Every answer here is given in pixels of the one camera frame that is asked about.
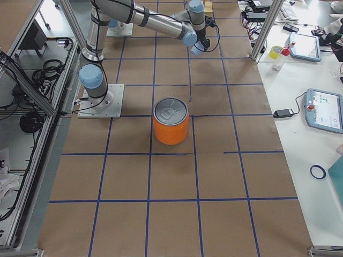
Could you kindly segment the black gripper view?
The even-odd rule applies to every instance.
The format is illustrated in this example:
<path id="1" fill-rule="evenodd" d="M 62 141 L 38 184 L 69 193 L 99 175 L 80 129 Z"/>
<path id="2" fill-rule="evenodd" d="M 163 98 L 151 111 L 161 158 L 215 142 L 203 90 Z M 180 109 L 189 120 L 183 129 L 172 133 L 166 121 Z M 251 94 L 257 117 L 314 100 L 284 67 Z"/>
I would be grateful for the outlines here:
<path id="1" fill-rule="evenodd" d="M 199 49 L 206 51 L 210 47 L 210 40 L 206 38 L 206 29 L 197 31 L 197 37 L 199 42 Z"/>

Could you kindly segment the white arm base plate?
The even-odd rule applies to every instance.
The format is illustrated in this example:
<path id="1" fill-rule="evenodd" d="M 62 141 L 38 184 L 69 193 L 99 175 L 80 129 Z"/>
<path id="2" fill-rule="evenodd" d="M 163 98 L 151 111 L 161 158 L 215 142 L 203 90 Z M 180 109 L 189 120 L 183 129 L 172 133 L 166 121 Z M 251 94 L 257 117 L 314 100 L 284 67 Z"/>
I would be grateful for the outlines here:
<path id="1" fill-rule="evenodd" d="M 80 103 L 79 118 L 120 118 L 124 95 L 124 84 L 109 84 L 105 99 L 94 99 L 88 96 L 84 89 L 83 97 L 87 98 Z"/>

